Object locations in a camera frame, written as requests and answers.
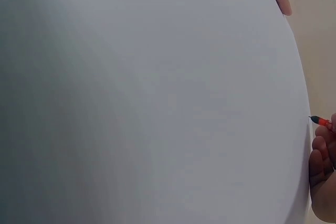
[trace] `orange pen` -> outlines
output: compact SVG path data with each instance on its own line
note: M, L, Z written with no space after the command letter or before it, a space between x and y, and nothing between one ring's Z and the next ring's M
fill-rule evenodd
M330 120L327 120L327 119L323 119L319 116L316 116L316 115L312 115L310 116L310 119L318 124L318 125L322 125L324 127L326 127L329 131L331 131L332 133L335 133L336 134L336 129L335 127L332 125L332 122Z

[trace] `beige wall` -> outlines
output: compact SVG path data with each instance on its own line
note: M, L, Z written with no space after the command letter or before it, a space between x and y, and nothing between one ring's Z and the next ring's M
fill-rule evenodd
M291 0L288 18L299 48L312 114L336 112L336 0ZM309 210L307 224L324 223Z

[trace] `pen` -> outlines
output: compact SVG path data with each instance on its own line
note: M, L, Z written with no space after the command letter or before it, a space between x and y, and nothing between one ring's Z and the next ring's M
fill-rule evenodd
M327 119L323 119L319 116L316 115L312 115L309 117L314 123L318 124L318 125L322 125L324 127L326 127L329 131L331 131L332 133L336 134L336 129L335 127L332 125L332 122L330 120Z

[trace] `white paper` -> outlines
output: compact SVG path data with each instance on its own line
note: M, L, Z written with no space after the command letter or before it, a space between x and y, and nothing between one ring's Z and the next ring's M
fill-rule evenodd
M275 0L1 10L4 223L303 223L308 97Z

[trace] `fingertip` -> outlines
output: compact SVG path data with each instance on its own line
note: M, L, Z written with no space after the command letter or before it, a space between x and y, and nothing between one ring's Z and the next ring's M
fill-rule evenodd
M313 148L313 150L319 150L321 151L323 148L325 148L326 144L325 144L325 140L323 138L323 136L317 136L314 138L311 147Z
M309 177L313 177L321 173L323 173L322 154L319 150L313 150L309 156Z
M324 126L318 126L315 130L315 136L322 136L324 138L328 137L329 130Z

